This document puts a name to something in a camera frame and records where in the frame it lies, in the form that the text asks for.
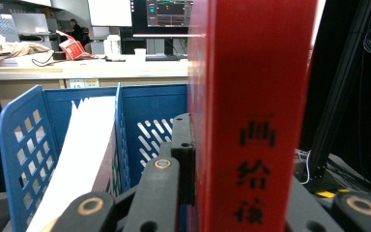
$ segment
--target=white wall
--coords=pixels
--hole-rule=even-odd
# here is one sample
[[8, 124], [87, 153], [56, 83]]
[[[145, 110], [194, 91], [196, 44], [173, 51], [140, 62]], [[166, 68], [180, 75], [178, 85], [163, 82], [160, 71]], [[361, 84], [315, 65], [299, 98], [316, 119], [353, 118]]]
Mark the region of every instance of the white wall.
[[89, 28], [91, 36], [93, 36], [93, 28], [90, 23], [89, 5], [87, 0], [51, 0], [52, 7], [63, 9], [64, 11], [57, 12], [58, 20], [76, 19], [77, 23], [82, 27]]

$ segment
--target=computer monitor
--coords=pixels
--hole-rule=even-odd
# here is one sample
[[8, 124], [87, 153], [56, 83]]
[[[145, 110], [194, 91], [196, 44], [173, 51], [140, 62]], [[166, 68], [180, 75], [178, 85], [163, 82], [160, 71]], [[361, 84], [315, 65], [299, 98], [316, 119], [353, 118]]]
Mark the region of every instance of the computer monitor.
[[186, 38], [193, 0], [130, 0], [133, 36]]

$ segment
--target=paper stack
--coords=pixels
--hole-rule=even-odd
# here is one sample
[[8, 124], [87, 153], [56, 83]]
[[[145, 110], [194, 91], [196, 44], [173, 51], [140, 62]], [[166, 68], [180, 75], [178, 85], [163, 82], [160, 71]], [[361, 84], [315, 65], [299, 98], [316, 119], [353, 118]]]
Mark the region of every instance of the paper stack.
[[71, 120], [62, 152], [43, 201], [28, 231], [41, 231], [72, 201], [90, 191], [118, 195], [115, 97], [71, 103]]

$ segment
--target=desk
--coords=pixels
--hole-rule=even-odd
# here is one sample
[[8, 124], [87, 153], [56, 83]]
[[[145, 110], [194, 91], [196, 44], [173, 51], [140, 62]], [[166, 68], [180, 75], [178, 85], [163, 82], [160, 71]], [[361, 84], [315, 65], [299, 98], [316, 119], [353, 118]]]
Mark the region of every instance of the desk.
[[123, 85], [186, 83], [187, 60], [138, 63], [134, 55], [124, 55], [123, 59], [126, 62], [99, 59], [65, 61], [43, 68], [32, 63], [0, 67], [0, 101], [4, 105], [36, 84], [44, 89], [67, 88], [69, 80], [77, 78], [98, 79], [100, 86], [116, 86], [118, 82]]

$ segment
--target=red vertical panel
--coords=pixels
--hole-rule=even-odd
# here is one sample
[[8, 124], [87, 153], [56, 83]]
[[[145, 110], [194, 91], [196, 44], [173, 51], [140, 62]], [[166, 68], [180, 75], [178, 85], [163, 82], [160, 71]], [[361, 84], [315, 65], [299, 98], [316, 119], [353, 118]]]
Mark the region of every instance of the red vertical panel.
[[283, 231], [316, 0], [196, 0], [188, 102], [199, 231]]

